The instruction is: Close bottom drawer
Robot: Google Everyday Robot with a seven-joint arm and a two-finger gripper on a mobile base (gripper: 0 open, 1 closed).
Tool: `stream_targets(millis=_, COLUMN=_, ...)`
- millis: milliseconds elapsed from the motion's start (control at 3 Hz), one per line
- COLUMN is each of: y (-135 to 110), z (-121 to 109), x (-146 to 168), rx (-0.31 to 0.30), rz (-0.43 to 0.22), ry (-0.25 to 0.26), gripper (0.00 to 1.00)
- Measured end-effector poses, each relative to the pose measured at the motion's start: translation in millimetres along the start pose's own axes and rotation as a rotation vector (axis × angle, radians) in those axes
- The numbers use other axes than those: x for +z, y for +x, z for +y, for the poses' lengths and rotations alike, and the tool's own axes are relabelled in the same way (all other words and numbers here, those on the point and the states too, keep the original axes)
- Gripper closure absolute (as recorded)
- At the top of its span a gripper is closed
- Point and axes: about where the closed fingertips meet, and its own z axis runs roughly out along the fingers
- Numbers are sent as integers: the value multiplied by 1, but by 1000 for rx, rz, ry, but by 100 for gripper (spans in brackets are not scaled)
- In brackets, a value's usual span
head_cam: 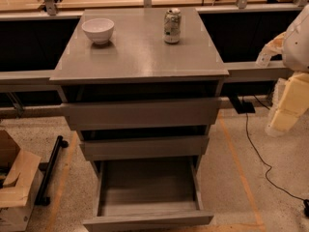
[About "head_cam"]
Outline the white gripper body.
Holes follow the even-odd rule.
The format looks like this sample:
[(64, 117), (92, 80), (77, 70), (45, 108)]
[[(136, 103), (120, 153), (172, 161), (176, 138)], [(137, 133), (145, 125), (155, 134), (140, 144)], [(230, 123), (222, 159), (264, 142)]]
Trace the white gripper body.
[(266, 133), (281, 136), (288, 132), (309, 109), (309, 74), (296, 72), (289, 79), (279, 78), (273, 92)]

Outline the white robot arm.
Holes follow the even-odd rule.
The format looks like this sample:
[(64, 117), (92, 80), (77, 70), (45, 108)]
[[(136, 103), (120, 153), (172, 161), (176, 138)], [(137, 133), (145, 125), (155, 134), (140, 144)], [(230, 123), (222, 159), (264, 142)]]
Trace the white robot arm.
[(266, 132), (279, 136), (288, 132), (309, 109), (309, 5), (262, 52), (268, 56), (281, 54), (283, 65), (294, 72), (275, 86), (275, 91), (284, 90), (281, 95), (273, 95)]

